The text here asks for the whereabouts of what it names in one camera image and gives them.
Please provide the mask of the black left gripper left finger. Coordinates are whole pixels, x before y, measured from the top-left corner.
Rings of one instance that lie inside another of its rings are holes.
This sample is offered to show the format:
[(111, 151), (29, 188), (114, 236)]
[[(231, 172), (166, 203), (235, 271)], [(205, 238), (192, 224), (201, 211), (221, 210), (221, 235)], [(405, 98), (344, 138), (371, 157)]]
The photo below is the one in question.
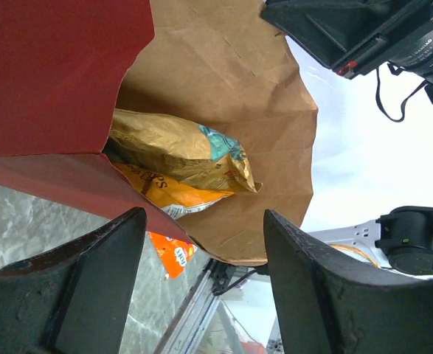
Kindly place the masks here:
[(118, 353), (145, 241), (133, 208), (0, 269), (0, 353)]

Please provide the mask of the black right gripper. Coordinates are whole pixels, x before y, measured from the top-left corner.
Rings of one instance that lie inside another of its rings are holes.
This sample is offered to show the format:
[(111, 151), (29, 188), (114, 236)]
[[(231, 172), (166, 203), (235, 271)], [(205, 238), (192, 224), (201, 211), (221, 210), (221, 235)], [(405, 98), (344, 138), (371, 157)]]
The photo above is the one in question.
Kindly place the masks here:
[(344, 78), (388, 61), (429, 20), (431, 1), (267, 1), (260, 17)]

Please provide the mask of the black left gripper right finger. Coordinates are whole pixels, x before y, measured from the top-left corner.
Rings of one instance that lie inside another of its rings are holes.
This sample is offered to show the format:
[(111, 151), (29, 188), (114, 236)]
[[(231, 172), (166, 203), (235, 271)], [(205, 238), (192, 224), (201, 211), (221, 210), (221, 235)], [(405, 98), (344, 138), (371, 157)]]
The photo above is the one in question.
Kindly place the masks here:
[(353, 259), (273, 210), (263, 233), (286, 353), (433, 353), (433, 279)]

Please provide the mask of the orange Kettle chips bag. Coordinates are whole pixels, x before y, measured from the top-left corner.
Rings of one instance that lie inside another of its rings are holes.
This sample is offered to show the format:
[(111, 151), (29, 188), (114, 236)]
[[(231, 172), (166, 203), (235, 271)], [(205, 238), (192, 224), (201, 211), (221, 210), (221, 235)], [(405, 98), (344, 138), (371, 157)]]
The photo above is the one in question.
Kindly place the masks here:
[(202, 212), (234, 194), (231, 191), (197, 189), (134, 164), (117, 162), (113, 163), (113, 166), (128, 179), (137, 192), (144, 195), (173, 220)]

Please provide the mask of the tan paper chips bag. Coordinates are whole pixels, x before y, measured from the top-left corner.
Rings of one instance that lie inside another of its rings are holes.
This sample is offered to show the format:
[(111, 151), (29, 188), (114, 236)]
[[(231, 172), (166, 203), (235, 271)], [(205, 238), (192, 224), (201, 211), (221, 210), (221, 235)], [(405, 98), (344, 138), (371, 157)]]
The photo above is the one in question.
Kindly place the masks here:
[(238, 140), (166, 114), (115, 109), (109, 138), (124, 161), (201, 190), (259, 192)]

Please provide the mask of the red brown paper bag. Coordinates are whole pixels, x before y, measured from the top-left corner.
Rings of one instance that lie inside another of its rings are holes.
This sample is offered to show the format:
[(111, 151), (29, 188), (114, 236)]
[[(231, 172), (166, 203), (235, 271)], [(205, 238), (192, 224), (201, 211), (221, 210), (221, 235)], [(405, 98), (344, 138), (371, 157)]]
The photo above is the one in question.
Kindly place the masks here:
[[(317, 107), (261, 1), (0, 1), (0, 185), (148, 229), (238, 266), (267, 261), (263, 214), (300, 225)], [(103, 154), (113, 110), (237, 139), (257, 193), (172, 221)]]

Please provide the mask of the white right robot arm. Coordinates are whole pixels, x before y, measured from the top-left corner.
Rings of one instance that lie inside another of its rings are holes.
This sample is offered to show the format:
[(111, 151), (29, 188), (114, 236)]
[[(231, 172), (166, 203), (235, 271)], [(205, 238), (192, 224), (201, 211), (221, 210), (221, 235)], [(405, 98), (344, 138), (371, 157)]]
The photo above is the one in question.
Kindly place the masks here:
[(267, 1), (319, 108), (302, 228), (433, 276), (433, 1)]

